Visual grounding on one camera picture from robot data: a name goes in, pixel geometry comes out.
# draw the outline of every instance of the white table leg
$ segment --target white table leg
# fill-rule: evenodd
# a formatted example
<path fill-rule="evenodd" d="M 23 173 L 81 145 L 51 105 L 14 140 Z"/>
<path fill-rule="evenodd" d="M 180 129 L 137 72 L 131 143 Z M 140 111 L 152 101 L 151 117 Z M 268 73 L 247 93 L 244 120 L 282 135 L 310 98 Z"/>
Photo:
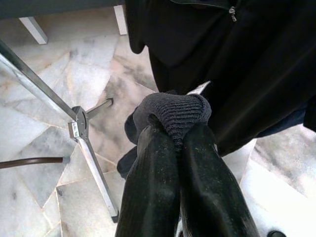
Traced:
<path fill-rule="evenodd" d="M 124 15 L 124 9 L 122 5 L 114 7 L 115 16 L 118 22 L 118 30 L 121 35 L 127 35 L 126 20 Z"/>
<path fill-rule="evenodd" d="M 19 19 L 39 44 L 47 43 L 47 36 L 34 17 L 22 17 Z"/>

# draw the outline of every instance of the jacket sleeve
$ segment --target jacket sleeve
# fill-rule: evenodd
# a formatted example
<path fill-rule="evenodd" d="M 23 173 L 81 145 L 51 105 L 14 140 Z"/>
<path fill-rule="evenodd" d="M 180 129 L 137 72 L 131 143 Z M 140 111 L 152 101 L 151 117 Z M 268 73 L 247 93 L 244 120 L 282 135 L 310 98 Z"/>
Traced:
<path fill-rule="evenodd" d="M 148 0 L 126 0 L 126 20 L 129 45 L 134 53 L 141 53 L 145 47 L 142 28 Z"/>

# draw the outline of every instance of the leg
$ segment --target leg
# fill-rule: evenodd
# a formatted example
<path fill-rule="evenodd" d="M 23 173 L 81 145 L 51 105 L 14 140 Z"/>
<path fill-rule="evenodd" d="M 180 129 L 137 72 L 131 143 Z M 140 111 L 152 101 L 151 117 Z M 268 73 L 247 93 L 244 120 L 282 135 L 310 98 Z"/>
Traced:
<path fill-rule="evenodd" d="M 173 237 L 180 190 L 174 143 L 150 125 L 138 140 L 138 158 L 127 176 L 116 237 Z"/>
<path fill-rule="evenodd" d="M 127 35 L 127 27 L 126 27 L 126 20 L 125 20 L 123 6 L 122 5 L 115 6 L 114 11 L 115 11 L 115 16 L 118 22 L 119 33 L 121 35 Z"/>
<path fill-rule="evenodd" d="M 22 17 L 20 18 L 20 21 L 23 23 L 26 29 L 28 29 L 28 31 L 39 44 L 47 43 L 47 36 L 45 35 L 41 27 L 38 25 L 34 17 Z"/>
<path fill-rule="evenodd" d="M 180 161 L 184 234 L 259 237 L 239 185 L 218 155 L 207 125 L 196 124 L 187 133 Z"/>

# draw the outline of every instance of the black cable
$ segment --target black cable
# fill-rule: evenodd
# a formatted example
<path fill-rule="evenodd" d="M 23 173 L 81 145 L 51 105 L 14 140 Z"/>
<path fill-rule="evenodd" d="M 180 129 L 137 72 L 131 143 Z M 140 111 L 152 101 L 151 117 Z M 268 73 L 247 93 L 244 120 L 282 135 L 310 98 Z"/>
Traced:
<path fill-rule="evenodd" d="M 0 169 L 21 166 L 21 165 L 28 165 L 28 164 L 62 163 L 66 161 L 68 161 L 68 159 L 64 157 L 39 157 L 39 158 L 17 159 L 17 160 L 0 162 Z"/>

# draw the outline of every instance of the marble tile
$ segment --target marble tile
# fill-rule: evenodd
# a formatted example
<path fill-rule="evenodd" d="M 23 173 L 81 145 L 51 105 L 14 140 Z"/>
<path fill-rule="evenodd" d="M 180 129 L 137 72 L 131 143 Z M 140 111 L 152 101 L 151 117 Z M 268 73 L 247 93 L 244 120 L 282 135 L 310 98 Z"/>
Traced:
<path fill-rule="evenodd" d="M 316 200 L 316 133 L 301 125 L 260 138 L 252 159 Z"/>
<path fill-rule="evenodd" d="M 114 104 L 90 120 L 89 137 L 96 153 L 117 163 L 135 146 L 125 134 L 124 123 L 136 106 L 151 93 L 152 90 L 131 80 L 120 77 L 110 79 L 98 104 L 111 97 Z"/>
<path fill-rule="evenodd" d="M 148 48 L 135 54 L 129 46 L 128 36 L 120 36 L 112 61 L 113 75 L 131 79 L 158 92 L 152 67 L 149 61 Z"/>
<path fill-rule="evenodd" d="M 251 156 L 255 144 L 256 139 L 253 139 L 242 148 L 223 157 L 223 161 L 231 170 L 238 183 L 241 182 L 241 178 L 246 170 L 249 157 Z"/>
<path fill-rule="evenodd" d="M 44 237 L 61 237 L 61 226 L 58 224 L 54 229 L 48 232 Z"/>
<path fill-rule="evenodd" d="M 59 79 L 62 80 L 66 78 L 64 70 L 68 63 L 69 56 L 64 55 L 54 63 L 47 65 L 43 70 L 38 71 L 38 74 L 48 86 L 53 87 Z M 1 77 L 0 92 L 0 101 L 6 107 L 13 108 L 38 121 L 59 127 L 67 126 L 64 120 L 51 108 L 33 96 L 22 85 L 15 82 L 14 78 L 10 78 L 8 75 Z"/>
<path fill-rule="evenodd" d="M 274 225 L 274 228 L 282 229 L 287 237 L 311 236 L 315 233 L 313 223 L 316 218 L 316 203 L 257 162 L 249 161 L 240 186 L 245 197 L 251 198 L 252 203 L 268 212 L 275 223 L 281 224 Z"/>
<path fill-rule="evenodd" d="M 69 138 L 68 131 L 50 127 L 36 138 L 16 157 L 70 157 L 76 143 Z M 65 169 L 64 163 L 33 164 L 17 168 L 38 204 L 43 207 Z"/>
<path fill-rule="evenodd" d="M 96 156 L 103 173 L 116 170 L 116 166 L 112 162 L 97 154 Z M 70 157 L 70 163 L 67 164 L 67 167 L 65 168 L 58 182 L 58 186 L 90 177 L 92 177 L 92 174 L 89 166 L 85 161 L 79 145 L 77 145 L 72 156 Z"/>
<path fill-rule="evenodd" d="M 71 61 L 65 80 L 58 81 L 54 91 L 68 106 L 80 105 L 88 110 L 96 105 L 109 79 L 110 72 L 104 68 Z"/>
<path fill-rule="evenodd" d="M 48 126 L 16 110 L 0 105 L 0 160 L 17 159 L 13 155 L 20 152 Z"/>
<path fill-rule="evenodd" d="M 286 227 L 281 220 L 263 209 L 248 195 L 244 195 L 244 198 L 261 237 L 266 237 L 270 231 L 285 233 Z"/>
<path fill-rule="evenodd" d="M 101 35 L 68 41 L 50 42 L 46 45 L 21 45 L 12 50 L 40 77 L 59 78 L 69 61 L 109 68 L 118 35 Z M 57 68 L 57 62 L 66 64 Z M 49 74 L 41 74 L 50 69 Z"/>
<path fill-rule="evenodd" d="M 117 200 L 117 196 L 122 195 L 124 180 L 117 172 L 107 173 L 105 178 L 114 199 Z M 59 186 L 57 193 L 63 237 L 115 235 L 116 224 L 112 222 L 93 179 Z"/>
<path fill-rule="evenodd" d="M 59 206 L 57 201 L 57 194 L 53 192 L 44 207 L 44 214 L 48 219 L 51 228 L 55 227 L 60 222 Z"/>
<path fill-rule="evenodd" d="M 1 169 L 0 184 L 0 236 L 44 236 L 49 223 L 16 170 Z"/>

